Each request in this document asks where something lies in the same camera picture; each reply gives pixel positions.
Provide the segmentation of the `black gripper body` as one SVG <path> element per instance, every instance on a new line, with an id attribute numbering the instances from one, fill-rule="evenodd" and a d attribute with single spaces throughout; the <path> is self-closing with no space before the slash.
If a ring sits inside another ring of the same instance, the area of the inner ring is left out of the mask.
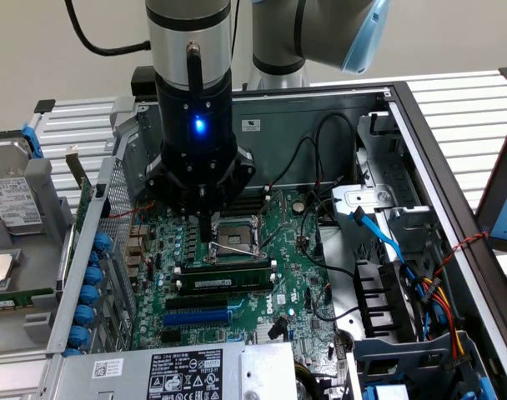
<path id="1" fill-rule="evenodd" d="M 207 214 L 208 187 L 228 169 L 237 152 L 232 130 L 232 81 L 225 73 L 196 95 L 156 77 L 163 126 L 160 159 L 177 179 L 199 187 Z"/>

